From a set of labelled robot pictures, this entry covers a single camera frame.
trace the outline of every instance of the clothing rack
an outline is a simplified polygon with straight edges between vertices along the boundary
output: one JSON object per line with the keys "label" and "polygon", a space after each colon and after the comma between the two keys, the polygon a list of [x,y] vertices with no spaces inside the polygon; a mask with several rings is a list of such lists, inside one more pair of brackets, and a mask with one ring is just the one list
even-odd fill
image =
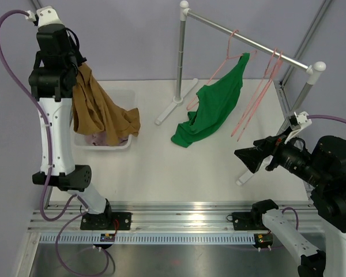
{"label": "clothing rack", "polygon": [[[177,68],[177,79],[176,79],[176,90],[175,90],[175,96],[173,97],[172,103],[158,116],[158,118],[155,120],[155,124],[160,125],[163,123],[163,121],[174,111],[174,109],[180,105],[183,104],[183,99],[185,96],[194,88],[194,86],[197,84],[198,79],[193,79],[192,82],[182,90],[182,69],[183,69],[183,47],[185,45],[185,31],[186,31],[186,20],[187,17],[191,17],[199,22],[202,22],[216,30],[219,30],[223,33],[226,33],[227,35],[231,35],[234,30],[230,30],[214,21],[211,21],[205,17],[200,16],[197,13],[194,13],[189,8],[188,1],[181,1],[180,3],[180,33],[179,33],[179,48],[178,48],[178,68]],[[244,42],[248,44],[249,46],[252,46],[264,53],[267,53],[268,55],[272,55],[274,50],[264,46],[261,43],[256,42],[255,40],[249,39],[238,32],[235,32],[233,34],[233,38],[240,40],[241,42]],[[275,57],[280,56],[280,52],[274,53]],[[300,61],[297,61],[296,59],[293,59],[287,55],[282,54],[281,60],[290,64],[291,66],[303,70],[307,74],[310,75],[309,79],[306,81],[303,89],[301,90],[297,100],[295,101],[295,104],[292,106],[291,112],[298,109],[303,101],[305,100],[307,94],[313,87],[313,85],[317,82],[319,76],[321,73],[326,69],[326,65],[324,62],[316,62],[313,65],[305,65]],[[287,120],[285,120],[282,124],[282,127],[279,130],[279,133],[282,132],[283,129],[288,125]]]}

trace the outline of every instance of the clothes hanger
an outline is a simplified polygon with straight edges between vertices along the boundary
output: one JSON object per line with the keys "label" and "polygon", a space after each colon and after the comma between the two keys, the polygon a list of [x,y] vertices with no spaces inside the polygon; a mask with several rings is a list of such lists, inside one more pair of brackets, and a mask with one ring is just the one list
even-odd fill
{"label": "clothes hanger", "polygon": [[[256,91],[255,91],[255,93],[254,93],[254,95],[252,96],[252,98],[251,98],[250,102],[248,103],[248,105],[247,105],[245,111],[243,112],[241,119],[240,119],[239,122],[237,123],[236,128],[233,130],[233,132],[232,132],[232,134],[231,134],[231,137],[233,137],[233,136],[235,135],[235,133],[236,133],[236,132],[238,131],[238,129],[240,128],[241,124],[245,121],[246,117],[247,117],[247,116],[250,114],[250,112],[251,112],[251,114],[250,114],[250,116],[249,116],[249,118],[248,118],[248,120],[247,120],[245,126],[243,127],[243,129],[242,129],[242,131],[241,131],[241,134],[239,135],[237,141],[239,141],[240,138],[242,137],[243,132],[245,131],[245,129],[246,129],[246,127],[248,126],[248,124],[250,123],[250,121],[251,121],[253,115],[255,114],[257,108],[259,107],[261,100],[263,99],[264,95],[265,95],[266,92],[268,91],[268,88],[270,87],[270,85],[271,85],[273,79],[277,76],[277,73],[279,72],[279,70],[280,70],[280,68],[281,68],[281,66],[282,66],[283,61],[281,61],[281,57],[282,57],[282,53],[283,53],[283,52],[281,51],[281,53],[280,53],[280,55],[279,55],[279,57],[278,57],[276,63],[275,63],[274,66],[272,67],[272,71],[270,72],[269,67],[270,67],[270,64],[271,64],[271,62],[272,62],[272,60],[273,60],[273,57],[274,57],[276,51],[277,51],[277,48],[274,49],[273,54],[272,54],[272,56],[270,57],[270,60],[269,60],[269,62],[268,62],[268,65],[267,65],[267,67],[266,67],[266,69],[265,69],[263,78],[261,79],[261,81],[260,81],[260,83],[259,83],[259,85],[258,85],[258,87],[257,87],[257,89],[256,89]],[[265,84],[265,86],[263,87],[261,93],[260,93],[259,96],[256,98],[256,100],[254,101],[256,95],[258,94],[258,91],[260,90],[260,87],[261,87],[261,85],[262,85],[264,79],[267,77],[267,75],[269,74],[269,72],[270,72],[270,76],[269,76],[268,82]]]}
{"label": "clothes hanger", "polygon": [[[230,35],[230,38],[228,39],[228,46],[227,46],[227,55],[225,56],[225,60],[222,62],[222,64],[218,67],[218,69],[214,72],[213,76],[210,77],[209,81],[206,83],[206,85],[208,85],[212,80],[213,78],[218,74],[218,72],[220,71],[220,69],[225,65],[225,63],[230,60],[230,59],[237,59],[239,57],[241,57],[243,54],[241,55],[237,55],[237,56],[233,56],[233,57],[230,57],[230,45],[231,45],[231,38],[233,37],[233,35],[235,33],[237,33],[238,30],[234,30],[232,32],[232,34]],[[258,51],[257,50],[253,50],[250,52],[251,53],[254,53],[254,55],[249,59],[249,61],[251,61],[253,58],[255,58],[255,56],[257,55]],[[197,104],[198,104],[198,101],[196,101],[195,103],[193,103],[196,99],[198,99],[197,95],[194,97],[194,99],[191,100],[191,102],[187,105],[186,109],[187,111],[191,110],[193,107],[195,107]]]}

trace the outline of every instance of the brown cloth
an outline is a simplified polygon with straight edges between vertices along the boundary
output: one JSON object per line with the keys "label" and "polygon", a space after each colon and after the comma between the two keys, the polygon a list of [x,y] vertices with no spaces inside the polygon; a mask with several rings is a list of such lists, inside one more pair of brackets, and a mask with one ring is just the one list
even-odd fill
{"label": "brown cloth", "polygon": [[85,63],[78,68],[72,110],[76,133],[90,135],[106,131],[110,146],[118,145],[129,134],[138,136],[141,127],[138,108],[126,111],[114,104]]}

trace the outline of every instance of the white rack foot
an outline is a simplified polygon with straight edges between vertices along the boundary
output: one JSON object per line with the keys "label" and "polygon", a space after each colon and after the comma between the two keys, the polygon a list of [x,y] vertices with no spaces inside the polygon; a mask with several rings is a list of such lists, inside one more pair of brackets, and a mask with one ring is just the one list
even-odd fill
{"label": "white rack foot", "polygon": [[184,88],[180,95],[182,97],[182,101],[180,103],[178,102],[175,102],[174,101],[174,98],[173,98],[173,101],[172,103],[169,104],[169,106],[159,115],[158,118],[156,118],[155,120],[155,124],[156,125],[160,125],[163,123],[164,120],[166,120],[166,118],[174,111],[175,108],[177,108],[177,106],[180,106],[180,104],[182,104],[183,102],[183,98],[185,98],[185,96],[187,94],[189,94],[189,92],[195,87],[195,85],[198,83],[198,79],[197,78],[194,78],[191,83],[186,87]]}
{"label": "white rack foot", "polygon": [[[266,159],[263,160],[262,164],[260,165],[259,170],[263,170],[264,168],[266,168],[269,164],[270,161],[272,161],[272,157],[269,156]],[[238,186],[242,186],[244,185],[248,180],[250,180],[252,178],[252,176],[255,175],[254,173],[252,173],[250,170],[247,170],[244,174],[242,174],[240,176],[240,178],[237,179],[236,184]]]}

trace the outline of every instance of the gray wall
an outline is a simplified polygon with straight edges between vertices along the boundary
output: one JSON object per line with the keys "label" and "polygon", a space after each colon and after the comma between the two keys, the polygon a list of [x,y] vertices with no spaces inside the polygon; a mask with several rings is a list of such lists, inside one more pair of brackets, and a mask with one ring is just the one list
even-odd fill
{"label": "gray wall", "polygon": [[[0,1],[0,16],[15,8],[31,7],[26,0]],[[35,35],[36,28],[21,15],[2,26],[5,57],[26,86],[37,50]],[[36,109],[0,63],[0,277],[10,276],[31,212],[38,207],[40,188],[31,175],[39,169],[40,143]]]}
{"label": "gray wall", "polygon": [[[270,48],[293,55],[321,0],[189,0],[190,7]],[[81,52],[100,80],[174,79],[180,0],[43,0],[80,38]],[[184,78],[208,78],[222,63],[228,36],[192,18],[187,21]],[[252,50],[234,41],[232,52]],[[269,56],[247,66],[260,78]],[[222,73],[236,62],[228,63]]]}
{"label": "gray wall", "polygon": [[[346,0],[334,1],[311,42],[303,61],[324,61],[327,69],[310,91],[301,110],[309,114],[327,114],[346,118]],[[293,102],[307,77],[297,72],[290,79],[286,92]],[[346,139],[344,124],[315,119],[304,131],[309,149],[321,136],[331,134]]]}

